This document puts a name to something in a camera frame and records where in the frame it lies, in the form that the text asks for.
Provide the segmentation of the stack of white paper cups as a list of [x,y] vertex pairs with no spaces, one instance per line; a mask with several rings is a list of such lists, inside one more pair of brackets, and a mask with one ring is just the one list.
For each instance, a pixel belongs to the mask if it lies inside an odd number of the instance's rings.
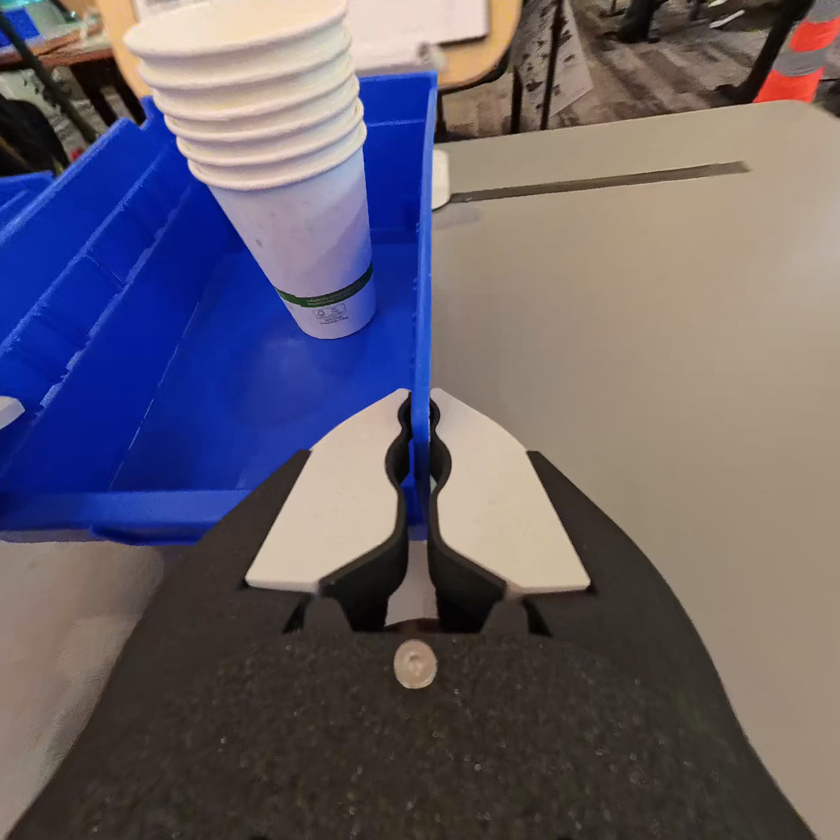
[[346,14],[341,1],[177,4],[123,38],[190,171],[320,340],[376,310]]

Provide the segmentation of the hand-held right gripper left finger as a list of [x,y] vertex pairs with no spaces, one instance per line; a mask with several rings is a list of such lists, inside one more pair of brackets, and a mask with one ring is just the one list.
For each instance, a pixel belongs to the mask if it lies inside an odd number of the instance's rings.
[[407,568],[411,393],[399,388],[310,450],[250,565],[249,587],[332,598],[353,629],[384,625]]

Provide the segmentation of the wooden display board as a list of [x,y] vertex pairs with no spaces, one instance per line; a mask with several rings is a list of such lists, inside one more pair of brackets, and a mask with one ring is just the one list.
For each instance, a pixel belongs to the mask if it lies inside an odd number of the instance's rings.
[[[96,1],[88,2],[88,5],[99,13],[112,54],[131,90],[139,98],[150,96],[151,89],[140,74],[140,61],[127,49],[123,37],[143,17],[171,7],[193,5],[193,2]],[[490,27],[485,37],[439,45],[435,58],[430,47],[418,47],[416,57],[380,62],[363,70],[363,74],[392,74],[434,67],[445,92],[467,88],[500,65],[516,34],[522,7],[521,1],[490,1]]]

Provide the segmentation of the printed floor sign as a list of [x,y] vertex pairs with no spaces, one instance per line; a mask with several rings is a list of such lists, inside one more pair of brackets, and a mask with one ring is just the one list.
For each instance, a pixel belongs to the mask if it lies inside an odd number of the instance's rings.
[[[549,57],[552,1],[523,2],[517,32],[511,45],[510,67],[518,95],[519,127],[539,130],[543,98],[545,60]],[[570,2],[565,2],[565,26],[560,45],[559,64],[554,82],[549,129],[561,126],[562,115],[593,88],[579,28]]]

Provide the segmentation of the printed instruction sheet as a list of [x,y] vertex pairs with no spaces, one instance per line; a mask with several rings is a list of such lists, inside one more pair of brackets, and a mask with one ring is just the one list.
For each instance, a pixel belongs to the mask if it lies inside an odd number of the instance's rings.
[[400,44],[451,44],[490,32],[488,1],[349,1],[347,21],[355,40]]

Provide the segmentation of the black stanchion pole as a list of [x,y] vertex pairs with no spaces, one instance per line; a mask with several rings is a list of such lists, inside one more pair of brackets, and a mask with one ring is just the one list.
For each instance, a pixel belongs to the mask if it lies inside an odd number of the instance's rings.
[[549,127],[551,107],[553,101],[554,82],[559,64],[559,53],[565,26],[565,1],[553,3],[553,16],[550,29],[549,57],[545,60],[546,70],[542,89],[542,103],[540,110],[539,130],[545,131]]

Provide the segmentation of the orange traffic cone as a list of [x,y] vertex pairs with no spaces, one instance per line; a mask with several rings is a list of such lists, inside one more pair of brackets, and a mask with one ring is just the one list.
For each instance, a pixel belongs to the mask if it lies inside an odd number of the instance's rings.
[[839,32],[839,2],[785,2],[766,46],[773,55],[753,102],[811,103]]

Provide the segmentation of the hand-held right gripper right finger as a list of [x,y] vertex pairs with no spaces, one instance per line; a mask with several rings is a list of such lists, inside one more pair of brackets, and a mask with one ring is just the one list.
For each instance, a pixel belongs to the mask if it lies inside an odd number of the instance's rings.
[[430,396],[427,563],[443,627],[475,632],[500,602],[586,592],[591,576],[529,451],[446,391]]

